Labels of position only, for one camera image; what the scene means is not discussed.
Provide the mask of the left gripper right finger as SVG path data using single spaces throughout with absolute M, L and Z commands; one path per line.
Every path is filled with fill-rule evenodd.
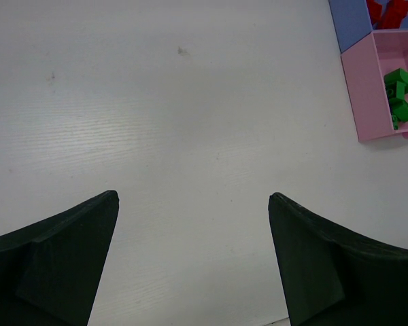
M 408 249 L 281 193 L 270 196 L 268 210 L 291 325 L 408 325 Z

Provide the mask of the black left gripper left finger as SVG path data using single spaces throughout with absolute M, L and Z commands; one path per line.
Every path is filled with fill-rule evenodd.
M 0 325 L 87 325 L 119 208 L 108 190 L 0 236 Z

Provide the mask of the green sloped lego piece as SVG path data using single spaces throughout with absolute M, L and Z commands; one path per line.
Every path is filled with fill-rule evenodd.
M 408 122 L 408 102 L 401 99 L 392 99 L 390 102 L 390 110 L 398 122 Z

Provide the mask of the green rounded lego piece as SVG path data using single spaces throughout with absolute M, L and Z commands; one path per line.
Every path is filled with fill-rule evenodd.
M 404 85 L 405 94 L 408 94 L 408 72 L 402 68 L 395 69 L 384 76 L 386 86 L 391 86 L 400 82 Z

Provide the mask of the small red lego brick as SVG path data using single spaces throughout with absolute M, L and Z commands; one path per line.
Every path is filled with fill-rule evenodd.
M 375 25 L 381 20 L 383 6 L 376 2 L 376 0 L 366 0 L 367 8 L 369 11 L 369 18 L 371 24 Z

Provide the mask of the red long lego brick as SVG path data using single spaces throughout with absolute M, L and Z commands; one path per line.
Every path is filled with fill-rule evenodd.
M 377 24 L 377 29 L 399 29 L 408 14 L 408 1 L 390 0 Z

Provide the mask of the blue pink compartment tray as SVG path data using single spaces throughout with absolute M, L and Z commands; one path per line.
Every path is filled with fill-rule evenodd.
M 358 140 L 395 135 L 408 139 L 408 122 L 392 116 L 384 83 L 384 76 L 395 69 L 408 72 L 408 14 L 399 29 L 377 29 L 366 1 L 330 1 L 329 5 Z

